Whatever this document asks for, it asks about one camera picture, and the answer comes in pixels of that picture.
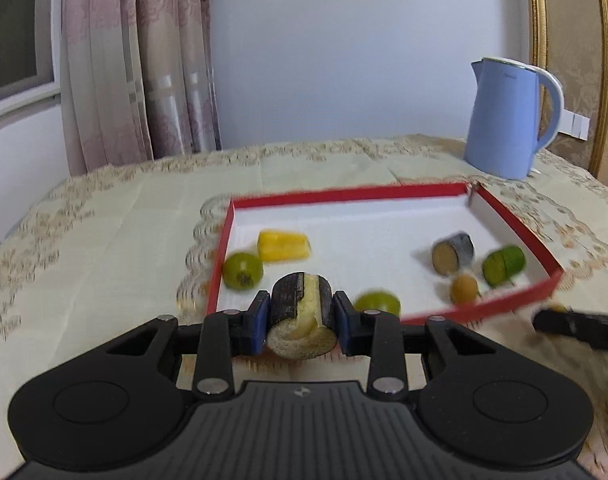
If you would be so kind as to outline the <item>eggplant half cut piece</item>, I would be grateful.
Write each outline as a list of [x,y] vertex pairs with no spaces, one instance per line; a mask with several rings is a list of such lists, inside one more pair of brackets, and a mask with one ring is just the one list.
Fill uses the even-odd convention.
[[272,287],[267,346],[287,360],[310,360],[337,343],[332,288],[321,275],[287,274]]

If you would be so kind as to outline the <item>green round fruit front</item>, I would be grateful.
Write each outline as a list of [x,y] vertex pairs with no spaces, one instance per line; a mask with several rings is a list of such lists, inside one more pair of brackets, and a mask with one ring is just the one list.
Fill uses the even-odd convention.
[[397,318],[400,317],[401,312],[400,300],[392,292],[384,289],[364,292],[354,301],[353,307],[359,312],[377,310],[391,313],[397,316]]

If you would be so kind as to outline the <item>green round fruit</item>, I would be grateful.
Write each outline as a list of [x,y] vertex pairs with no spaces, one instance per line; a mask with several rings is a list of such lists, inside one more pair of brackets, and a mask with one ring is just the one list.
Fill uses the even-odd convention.
[[359,312],[377,310],[391,313],[397,316],[397,318],[400,317],[401,312],[400,300],[392,292],[384,289],[364,292],[354,301],[353,307]]
[[253,289],[264,277],[264,266],[261,259],[250,252],[234,252],[223,263],[221,277],[230,289]]

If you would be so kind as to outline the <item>green round fruit left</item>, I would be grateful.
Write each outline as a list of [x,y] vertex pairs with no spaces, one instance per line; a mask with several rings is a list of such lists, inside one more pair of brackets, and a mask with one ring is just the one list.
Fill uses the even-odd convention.
[[264,277],[264,266],[261,259],[250,252],[234,252],[223,263],[221,277],[230,289],[253,289]]

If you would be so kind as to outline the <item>yellow fruit piece far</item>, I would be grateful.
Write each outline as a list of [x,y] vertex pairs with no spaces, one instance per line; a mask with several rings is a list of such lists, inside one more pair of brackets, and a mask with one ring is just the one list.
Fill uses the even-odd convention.
[[308,237],[298,232],[261,231],[256,248],[259,259],[268,263],[304,260],[311,255]]

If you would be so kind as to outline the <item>brown longan front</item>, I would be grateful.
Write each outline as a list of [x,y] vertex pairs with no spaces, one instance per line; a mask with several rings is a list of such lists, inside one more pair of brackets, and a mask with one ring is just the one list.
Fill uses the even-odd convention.
[[459,274],[450,283],[449,297],[453,304],[468,304],[479,296],[479,282],[471,274]]

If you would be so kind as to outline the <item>red shallow box tray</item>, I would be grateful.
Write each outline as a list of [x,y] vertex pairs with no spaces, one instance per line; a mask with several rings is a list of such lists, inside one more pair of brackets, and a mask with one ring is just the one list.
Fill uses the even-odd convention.
[[[385,289],[400,300],[405,323],[419,323],[432,315],[469,323],[517,310],[548,298],[563,275],[549,249],[478,182],[235,197],[215,252],[208,313],[249,306],[253,292],[234,292],[223,285],[221,267],[232,252],[254,249],[262,230],[302,233],[311,247],[310,257],[304,260],[266,264],[259,283],[262,289],[272,289],[291,272],[319,274],[351,299],[371,289]],[[472,274],[481,273],[487,255],[508,245],[522,249],[524,270],[497,288],[482,283],[480,298],[454,306],[449,281],[433,269],[431,249],[459,232],[472,240]]]

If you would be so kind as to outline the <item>dark eggplant slice right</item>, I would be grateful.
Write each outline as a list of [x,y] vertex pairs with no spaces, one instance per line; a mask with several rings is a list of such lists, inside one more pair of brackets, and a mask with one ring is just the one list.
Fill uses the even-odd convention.
[[475,249],[468,233],[461,231],[435,242],[431,249],[433,268],[437,274],[448,276],[470,266]]

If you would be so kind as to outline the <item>green cut cucumber chunk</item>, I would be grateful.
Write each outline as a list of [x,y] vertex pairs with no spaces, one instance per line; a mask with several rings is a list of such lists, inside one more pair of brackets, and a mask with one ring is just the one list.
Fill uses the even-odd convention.
[[510,282],[526,266],[523,250],[516,245],[507,245],[491,252],[482,263],[482,275],[488,286],[498,287]]

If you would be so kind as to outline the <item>cream embroidered tablecloth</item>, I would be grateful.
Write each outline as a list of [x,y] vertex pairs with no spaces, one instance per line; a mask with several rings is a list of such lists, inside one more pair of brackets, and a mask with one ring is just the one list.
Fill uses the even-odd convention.
[[[551,151],[528,180],[484,176],[464,141],[420,134],[252,146],[107,166],[70,178],[0,244],[0,479],[23,460],[6,423],[28,379],[159,314],[197,322],[231,195],[480,181],[545,243],[575,311],[608,313],[608,188]],[[608,354],[533,334],[530,310],[473,325],[579,382],[597,401],[582,463],[608,479]]]

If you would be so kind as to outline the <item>blue electric kettle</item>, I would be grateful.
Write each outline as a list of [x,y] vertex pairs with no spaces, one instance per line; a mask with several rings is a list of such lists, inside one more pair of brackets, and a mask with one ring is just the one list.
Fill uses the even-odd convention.
[[535,154],[559,132],[566,109],[560,81],[509,58],[481,58],[471,66],[478,88],[464,160],[495,177],[523,180]]

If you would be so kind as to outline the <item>pink floral curtain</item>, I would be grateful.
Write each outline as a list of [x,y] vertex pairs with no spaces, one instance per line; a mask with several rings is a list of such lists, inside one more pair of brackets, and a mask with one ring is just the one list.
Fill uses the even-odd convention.
[[221,146],[209,0],[62,0],[69,171]]

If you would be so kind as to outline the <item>gold framed headboard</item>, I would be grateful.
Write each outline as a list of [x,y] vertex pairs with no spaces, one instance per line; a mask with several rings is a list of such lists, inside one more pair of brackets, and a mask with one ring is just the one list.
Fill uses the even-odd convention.
[[587,138],[560,133],[548,150],[608,186],[608,0],[528,0],[531,62],[560,80]]

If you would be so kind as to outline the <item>white wall switch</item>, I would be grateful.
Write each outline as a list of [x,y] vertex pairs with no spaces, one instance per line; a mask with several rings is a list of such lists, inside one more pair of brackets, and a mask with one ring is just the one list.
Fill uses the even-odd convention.
[[564,110],[560,119],[559,132],[586,142],[589,136],[590,118]]

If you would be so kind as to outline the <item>window with white frame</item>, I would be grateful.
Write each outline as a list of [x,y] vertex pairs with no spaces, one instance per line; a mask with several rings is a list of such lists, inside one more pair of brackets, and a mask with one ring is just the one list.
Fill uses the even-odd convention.
[[0,0],[0,119],[61,93],[62,0]]

